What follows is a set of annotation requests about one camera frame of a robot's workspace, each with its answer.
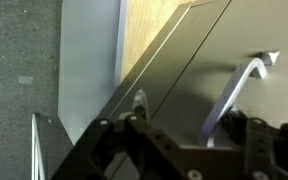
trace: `wooden panel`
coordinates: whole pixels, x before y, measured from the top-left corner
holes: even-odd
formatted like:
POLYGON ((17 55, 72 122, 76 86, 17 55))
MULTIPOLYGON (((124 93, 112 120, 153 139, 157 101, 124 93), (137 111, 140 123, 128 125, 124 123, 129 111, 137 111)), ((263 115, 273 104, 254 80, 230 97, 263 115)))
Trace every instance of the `wooden panel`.
POLYGON ((192 0, 129 0, 122 80, 133 68, 178 5, 192 0))

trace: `metal handle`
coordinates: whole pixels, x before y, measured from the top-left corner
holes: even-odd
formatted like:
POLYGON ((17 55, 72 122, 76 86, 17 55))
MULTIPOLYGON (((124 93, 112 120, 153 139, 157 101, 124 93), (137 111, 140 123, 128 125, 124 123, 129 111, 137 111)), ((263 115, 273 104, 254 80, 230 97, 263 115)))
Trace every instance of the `metal handle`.
POLYGON ((279 52, 263 53, 261 59, 254 58, 249 64, 240 65, 234 72, 224 91, 217 100, 215 106, 209 113, 204 122, 200 136, 199 144, 201 146, 214 146, 214 130, 223 114, 233 105, 237 95, 242 89, 247 78, 252 74, 256 78, 265 78, 267 75, 266 66, 273 66, 279 52))

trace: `gray carpet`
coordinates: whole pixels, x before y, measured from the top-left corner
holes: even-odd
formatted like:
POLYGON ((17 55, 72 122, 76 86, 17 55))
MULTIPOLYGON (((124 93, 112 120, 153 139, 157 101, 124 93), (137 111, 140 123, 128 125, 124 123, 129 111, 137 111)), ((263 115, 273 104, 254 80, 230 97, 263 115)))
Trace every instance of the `gray carpet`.
POLYGON ((2 180, 31 177, 34 112, 49 176, 72 147, 57 116, 60 20, 61 0, 0 0, 2 180))

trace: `wooden surface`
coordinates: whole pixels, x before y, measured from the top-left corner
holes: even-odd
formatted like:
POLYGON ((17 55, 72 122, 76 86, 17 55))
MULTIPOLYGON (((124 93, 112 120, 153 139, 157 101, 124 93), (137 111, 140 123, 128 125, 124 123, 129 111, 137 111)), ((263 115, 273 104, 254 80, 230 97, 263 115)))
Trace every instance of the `wooden surface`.
POLYGON ((192 0, 128 0, 122 80, 178 5, 192 0))

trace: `black metal frame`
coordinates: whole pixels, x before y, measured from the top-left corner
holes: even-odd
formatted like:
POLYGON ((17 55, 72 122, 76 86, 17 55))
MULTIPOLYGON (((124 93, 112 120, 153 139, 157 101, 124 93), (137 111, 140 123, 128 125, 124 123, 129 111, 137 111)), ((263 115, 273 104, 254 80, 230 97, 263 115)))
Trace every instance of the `black metal frame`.
POLYGON ((106 179, 103 172, 119 152, 127 152, 141 179, 288 179, 288 124, 275 129, 238 117, 221 122, 239 149, 181 149, 139 114, 115 123, 96 119, 52 179, 106 179))

